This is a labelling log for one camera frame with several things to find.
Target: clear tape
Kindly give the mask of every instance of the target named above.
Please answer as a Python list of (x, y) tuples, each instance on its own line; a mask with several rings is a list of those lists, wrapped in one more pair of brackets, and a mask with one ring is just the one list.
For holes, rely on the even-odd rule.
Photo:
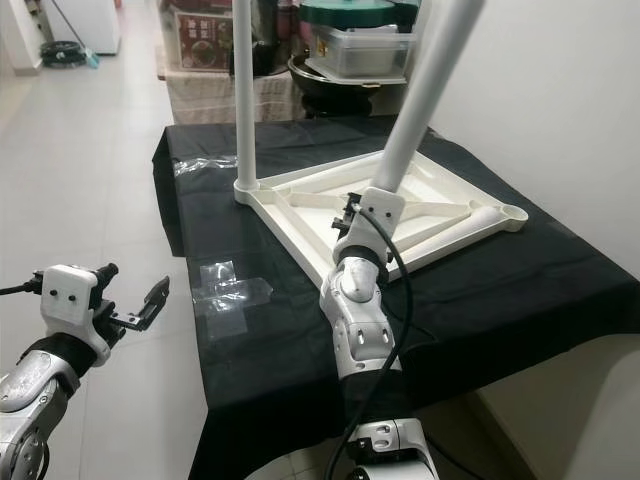
[(173, 164), (173, 174), (176, 177), (185, 173), (195, 172), (202, 168), (236, 168), (238, 157), (236, 155), (219, 155), (216, 157), (198, 157), (192, 160), (183, 160)]
[(194, 310), (205, 318), (211, 339), (246, 333), (244, 308), (268, 303), (273, 292), (264, 278), (238, 280), (233, 262), (202, 265), (200, 283), (193, 289)]

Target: table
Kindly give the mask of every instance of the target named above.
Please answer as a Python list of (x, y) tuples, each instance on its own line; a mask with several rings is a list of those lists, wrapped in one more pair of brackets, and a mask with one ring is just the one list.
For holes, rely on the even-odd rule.
[[(381, 149), (393, 117), (256, 126), (258, 176)], [(412, 274), (416, 329), (402, 354), (418, 408), (468, 392), (593, 338), (637, 333), (638, 282), (507, 185), (462, 147), (430, 132), (419, 151), (499, 200), (529, 213), (519, 233), (498, 233)], [(229, 261), (239, 279), (260, 277), (268, 303), (244, 309), (246, 332), (212, 338), (196, 316), (209, 412), (192, 479), (241, 479), (344, 427), (328, 322), (318, 291), (253, 211), (233, 199), (233, 125), (168, 127), (154, 156), (158, 204), (192, 288), (202, 265)], [(179, 162), (203, 168), (174, 175)], [(385, 291), (402, 309), (402, 287)]]

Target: baseboard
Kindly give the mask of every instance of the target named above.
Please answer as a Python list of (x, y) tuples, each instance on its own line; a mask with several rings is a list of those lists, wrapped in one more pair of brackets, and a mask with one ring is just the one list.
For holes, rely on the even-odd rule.
[(16, 77), (35, 77), (40, 74), (40, 70), (42, 70), (42, 59), (38, 59), (36, 64), (33, 67), (28, 68), (14, 68), (13, 73), (15, 73)]
[(529, 467), (524, 457), (502, 429), (480, 395), (477, 392), (472, 392), (467, 394), (465, 399), (469, 405), (469, 410), (482, 424), (487, 435), (494, 441), (516, 478), (518, 480), (537, 480), (531, 467)]

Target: floor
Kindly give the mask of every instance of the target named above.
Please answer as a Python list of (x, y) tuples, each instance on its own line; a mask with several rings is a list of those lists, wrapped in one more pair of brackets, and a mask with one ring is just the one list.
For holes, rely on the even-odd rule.
[[(15, 78), (0, 68), (0, 285), (56, 263), (115, 262), (120, 274), (108, 298), (129, 311), (171, 276), (153, 328), (127, 334), (108, 364), (83, 379), (50, 439), (48, 480), (184, 479), (206, 415), (186, 265), (171, 257), (151, 176), (155, 146), (172, 123), (156, 79), (154, 5), (125, 0), (121, 51), (102, 58), (98, 70)], [(38, 297), (2, 297), (0, 320), (6, 372), (44, 334)], [(446, 402), (421, 418), (487, 479), (514, 478), (463, 403)], [(250, 478), (318, 479), (332, 446), (293, 452)], [(443, 480), (470, 478), (434, 457)]]

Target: black cable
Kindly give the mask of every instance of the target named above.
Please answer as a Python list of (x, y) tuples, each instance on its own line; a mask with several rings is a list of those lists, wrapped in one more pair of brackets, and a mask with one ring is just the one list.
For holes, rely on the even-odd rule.
[(0, 295), (11, 295), (12, 293), (26, 292), (27, 285), (18, 285), (16, 287), (0, 288)]
[[(397, 321), (402, 322), (402, 317), (398, 315), (391, 307), (389, 307), (389, 304), (385, 300), (384, 295), (382, 295), (382, 308), (384, 308), (384, 310), (393, 318), (395, 318)], [(427, 330), (424, 327), (421, 327), (420, 325), (417, 325), (415, 322), (411, 324), (411, 327), (425, 334), (427, 337), (430, 337), (434, 342), (438, 341), (438, 337), (436, 337), (434, 333), (432, 333), (431, 331)]]
[(34, 272), (33, 278), (22, 285), (0, 288), (0, 295), (11, 295), (12, 293), (20, 292), (33, 292), (40, 295), (42, 293), (42, 272)]
[(362, 418), (362, 415), (364, 414), (365, 410), (369, 406), (369, 403), (371, 402), (371, 399), (373, 398), (375, 391), (380, 385), (380, 382), (382, 381), (384, 376), (387, 374), (387, 372), (391, 370), (391, 365), (393, 365), (393, 362), (395, 362), (396, 358), (398, 357), (398, 354), (400, 353), (400, 349), (402, 349), (407, 339), (407, 336), (409, 334), (409, 329), (411, 328), (411, 323), (413, 321), (413, 291), (411, 290), (411, 278), (409, 277), (409, 272), (407, 271), (407, 267), (402, 261), (400, 252), (398, 252), (398, 249), (393, 244), (393, 241), (391, 240), (391, 237), (389, 236), (389, 234), (384, 230), (382, 225), (380, 225), (378, 220), (376, 220), (376, 218), (373, 215), (371, 215), (369, 212), (362, 209), (359, 205), (354, 204), (353, 207), (354, 207), (354, 210), (360, 213), (360, 215), (362, 215), (365, 218), (365, 220), (369, 222), (373, 228), (375, 228), (376, 232), (378, 232), (378, 234), (382, 237), (384, 242), (387, 244), (387, 247), (389, 247), (389, 250), (391, 250), (391, 254), (393, 255), (393, 258), (396, 259), (396, 262), (398, 263), (398, 269), (400, 270), (400, 274), (402, 276), (402, 283), (404, 284), (404, 287), (405, 287), (405, 301), (406, 301), (407, 307), (405, 310), (405, 318), (404, 318), (404, 321), (402, 322), (402, 329), (400, 330), (400, 334), (398, 335), (398, 340), (396, 344), (393, 346), (393, 348), (391, 349), (391, 353), (389, 353), (389, 356), (385, 360), (384, 364), (382, 365), (378, 378), (375, 380), (373, 386), (367, 393), (367, 396), (365, 397), (363, 402), (359, 405), (358, 409), (353, 415), (353, 418), (347, 425), (347, 428), (344, 431), (344, 434), (342, 436), (342, 439), (340, 440), (340, 443), (338, 444), (338, 447), (333, 451), (333, 454), (331, 455), (331, 458), (329, 459), (329, 463), (327, 464), (327, 468), (324, 472), (324, 480), (332, 480), (333, 472), (336, 468), (336, 464), (338, 463), (338, 458), (340, 458), (342, 451), (347, 446), (347, 443), (349, 442), (349, 438), (355, 431), (356, 427), (360, 424), (360, 419)]
[(44, 444), (44, 457), (42, 458), (42, 470), (40, 470), (40, 475), (38, 475), (37, 480), (44, 480), (44, 476), (47, 474), (47, 470), (49, 469), (49, 444)]
[(476, 480), (486, 480), (484, 477), (481, 477), (480, 475), (478, 475), (473, 470), (470, 470), (469, 468), (467, 468), (463, 464), (461, 464), (458, 460), (456, 460), (454, 458), (453, 455), (451, 455), (449, 452), (447, 452), (444, 449), (444, 447), (442, 445), (440, 445), (437, 441), (435, 441), (433, 438), (427, 437), (427, 442), (431, 444), (431, 446), (433, 447), (433, 449), (435, 451), (437, 451), (440, 455), (442, 455), (445, 459), (447, 459), (447, 461), (449, 463), (451, 463), (455, 467), (458, 467), (460, 470), (462, 470), (464, 473), (466, 473), (470, 477), (475, 478)]

